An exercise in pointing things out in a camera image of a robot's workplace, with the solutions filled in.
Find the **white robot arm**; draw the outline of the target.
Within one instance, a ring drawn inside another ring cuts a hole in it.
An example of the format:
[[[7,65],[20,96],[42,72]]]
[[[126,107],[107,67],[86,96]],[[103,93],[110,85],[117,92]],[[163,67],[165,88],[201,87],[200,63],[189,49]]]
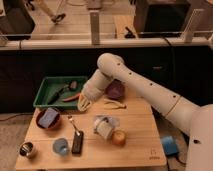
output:
[[[128,69],[124,60],[112,53],[97,59],[98,68],[84,84],[78,101],[87,110],[117,79],[143,97],[165,119],[189,136],[185,171],[213,171],[213,104],[199,106],[182,95]]]

